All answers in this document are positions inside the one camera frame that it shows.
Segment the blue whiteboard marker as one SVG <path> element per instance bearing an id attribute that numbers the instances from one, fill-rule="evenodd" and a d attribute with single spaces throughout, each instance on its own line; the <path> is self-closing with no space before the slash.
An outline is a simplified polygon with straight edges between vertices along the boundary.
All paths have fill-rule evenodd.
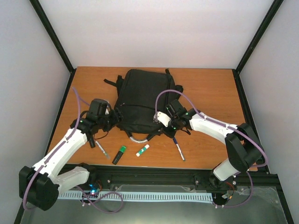
<path id="1" fill-rule="evenodd" d="M 174 137 L 174 138 L 172 138 L 172 140 L 173 140 L 174 144 L 176 145 L 176 147 L 177 147 L 177 149 L 178 149 L 178 152 L 179 152 L 179 154 L 180 154 L 180 157 L 182 158 L 183 161 L 185 161 L 185 157 L 184 157 L 184 155 L 183 155 L 183 152 L 182 152 L 182 150 L 181 150 L 181 148 L 180 148 L 180 146 L 179 146 L 179 144 L 178 144 L 176 138 Z"/>

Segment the black student backpack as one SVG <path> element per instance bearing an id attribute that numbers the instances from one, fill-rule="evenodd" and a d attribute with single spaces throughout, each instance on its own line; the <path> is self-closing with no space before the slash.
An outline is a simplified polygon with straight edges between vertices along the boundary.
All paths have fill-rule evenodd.
<path id="1" fill-rule="evenodd" d="M 175 84 L 168 69 L 165 73 L 130 69 L 125 77 L 119 75 L 115 82 L 108 79 L 104 82 L 117 89 L 114 109 L 120 112 L 122 120 L 116 126 L 135 143 L 145 143 L 161 135 L 164 126 L 155 121 L 156 111 L 166 113 L 166 106 L 180 98 L 176 92 L 166 92 L 156 103 L 157 96 L 165 90 L 184 90 Z"/>

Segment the green highlighter marker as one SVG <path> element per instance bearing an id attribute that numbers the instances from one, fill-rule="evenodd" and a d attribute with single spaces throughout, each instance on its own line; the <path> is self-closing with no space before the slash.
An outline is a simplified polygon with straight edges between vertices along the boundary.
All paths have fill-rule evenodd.
<path id="1" fill-rule="evenodd" d="M 118 153 L 116 154 L 116 156 L 114 157 L 112 164 L 116 165 L 120 158 L 123 156 L 123 154 L 125 153 L 127 147 L 126 146 L 121 146 L 121 148 L 119 149 Z"/>

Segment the white glue stick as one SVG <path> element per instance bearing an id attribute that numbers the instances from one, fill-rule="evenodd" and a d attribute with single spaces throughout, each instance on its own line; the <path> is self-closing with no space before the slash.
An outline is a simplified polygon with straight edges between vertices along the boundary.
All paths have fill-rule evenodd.
<path id="1" fill-rule="evenodd" d="M 149 144 L 146 144 L 144 147 L 142 147 L 137 153 L 136 156 L 139 157 L 140 155 L 142 155 L 148 148 L 149 148 Z"/>

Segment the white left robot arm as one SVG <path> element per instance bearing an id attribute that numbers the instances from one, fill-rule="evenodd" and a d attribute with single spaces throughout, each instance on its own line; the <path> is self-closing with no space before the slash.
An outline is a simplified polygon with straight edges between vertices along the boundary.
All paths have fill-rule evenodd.
<path id="1" fill-rule="evenodd" d="M 102 99 L 94 99 L 88 111 L 78 113 L 65 136 L 33 167 L 24 166 L 19 172 L 19 195 L 24 209 L 30 203 L 43 211 L 51 208 L 58 196 L 78 185 L 92 188 L 97 185 L 95 168 L 80 163 L 74 169 L 60 173 L 67 161 L 83 145 L 95 147 L 94 135 L 110 131 L 122 120 L 119 109 Z"/>

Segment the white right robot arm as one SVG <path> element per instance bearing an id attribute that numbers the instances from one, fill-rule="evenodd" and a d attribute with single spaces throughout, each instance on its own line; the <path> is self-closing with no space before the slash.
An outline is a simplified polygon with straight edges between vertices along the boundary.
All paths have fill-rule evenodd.
<path id="1" fill-rule="evenodd" d="M 213 168 L 209 182 L 215 189 L 228 178 L 246 172 L 265 157 L 261 143 L 251 126 L 233 125 L 211 118 L 194 108 L 187 111 L 178 100 L 166 106 L 166 112 L 157 111 L 155 120 L 164 126 L 164 133 L 174 137 L 178 130 L 204 133 L 226 146 L 227 159 Z"/>

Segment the silver pen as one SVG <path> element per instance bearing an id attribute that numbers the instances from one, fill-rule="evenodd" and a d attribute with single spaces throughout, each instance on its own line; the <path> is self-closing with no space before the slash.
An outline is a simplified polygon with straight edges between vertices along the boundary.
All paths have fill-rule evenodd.
<path id="1" fill-rule="evenodd" d="M 106 150 L 102 147 L 102 145 L 98 142 L 95 141 L 96 145 L 100 148 L 101 152 L 106 156 L 106 158 L 109 160 L 110 156 L 109 154 L 106 152 Z"/>

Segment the pink highlighter marker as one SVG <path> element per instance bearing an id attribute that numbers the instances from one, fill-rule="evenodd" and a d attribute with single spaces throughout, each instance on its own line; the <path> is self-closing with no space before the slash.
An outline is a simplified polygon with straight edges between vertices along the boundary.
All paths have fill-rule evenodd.
<path id="1" fill-rule="evenodd" d="M 94 141 L 94 138 L 91 137 L 88 141 L 89 141 L 90 147 L 91 147 L 91 148 L 95 148 L 95 141 Z"/>

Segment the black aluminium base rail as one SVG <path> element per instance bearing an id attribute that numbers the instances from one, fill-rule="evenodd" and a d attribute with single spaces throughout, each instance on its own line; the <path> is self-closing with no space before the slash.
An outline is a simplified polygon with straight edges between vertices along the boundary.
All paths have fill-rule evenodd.
<path id="1" fill-rule="evenodd" d="M 135 168 L 118 166 L 87 165 L 83 167 L 91 170 L 93 181 L 100 181 L 104 189 L 111 189 L 113 185 L 174 185 L 194 186 L 196 190 L 209 192 L 228 189 L 227 183 L 234 187 L 249 186 L 251 177 L 254 186 L 274 186 L 280 188 L 277 175 L 263 171 L 241 173 L 230 177 L 226 181 L 218 181 L 212 177 L 211 170 L 174 169 L 174 168 Z"/>

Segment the right black frame post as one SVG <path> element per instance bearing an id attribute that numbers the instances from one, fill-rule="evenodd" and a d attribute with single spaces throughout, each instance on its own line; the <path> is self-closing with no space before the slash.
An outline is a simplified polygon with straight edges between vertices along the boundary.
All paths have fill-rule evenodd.
<path id="1" fill-rule="evenodd" d="M 272 2 L 270 8 L 268 9 L 266 15 L 264 16 L 261 24 L 259 25 L 250 44 L 248 45 L 245 53 L 243 54 L 240 62 L 238 63 L 235 69 L 237 74 L 240 74 L 243 68 L 245 67 L 250 56 L 254 52 L 256 46 L 258 45 L 259 41 L 261 40 L 262 36 L 264 35 L 265 31 L 267 30 L 268 26 L 270 25 L 271 21 L 273 20 L 274 16 L 276 15 L 283 2 L 284 0 L 274 0 Z"/>

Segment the black frame post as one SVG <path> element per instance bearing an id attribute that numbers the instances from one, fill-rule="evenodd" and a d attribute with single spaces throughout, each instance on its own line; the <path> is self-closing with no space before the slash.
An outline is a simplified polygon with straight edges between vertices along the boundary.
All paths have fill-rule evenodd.
<path id="1" fill-rule="evenodd" d="M 49 38 L 51 39 L 52 43 L 54 44 L 56 50 L 58 51 L 62 61 L 64 62 L 68 72 L 72 74 L 74 72 L 74 67 L 67 56 L 65 49 L 63 48 L 51 22 L 49 21 L 46 12 L 44 11 L 40 1 L 38 0 L 29 0 L 31 6 L 33 7 L 34 11 L 36 12 L 37 16 L 39 17 L 43 27 L 45 28 Z"/>
<path id="2" fill-rule="evenodd" d="M 273 20 L 274 16 L 276 15 L 283 2 L 284 0 L 274 0 L 272 2 L 270 8 L 268 9 L 266 15 L 264 16 L 261 24 L 259 25 L 250 44 L 248 45 L 245 53 L 243 54 L 240 62 L 238 63 L 235 69 L 237 74 L 240 74 L 243 68 L 245 67 L 250 56 L 254 52 L 256 46 L 258 45 L 259 41 L 261 40 L 262 36 L 264 35 L 265 31 L 267 30 L 268 26 L 270 25 L 271 21 Z"/>

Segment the left black frame post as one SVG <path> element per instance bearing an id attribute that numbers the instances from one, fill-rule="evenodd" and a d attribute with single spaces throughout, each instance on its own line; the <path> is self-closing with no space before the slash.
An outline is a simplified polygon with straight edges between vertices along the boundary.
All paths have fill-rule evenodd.
<path id="1" fill-rule="evenodd" d="M 52 43 L 54 44 L 56 50 L 58 51 L 62 61 L 64 62 L 68 72 L 72 74 L 74 72 L 74 67 L 67 56 L 65 49 L 63 48 L 51 22 L 49 21 L 46 12 L 44 11 L 40 1 L 38 0 L 29 0 L 31 6 L 33 7 L 34 11 L 36 12 L 37 16 L 39 17 L 43 27 L 45 28 L 49 38 L 51 39 Z"/>

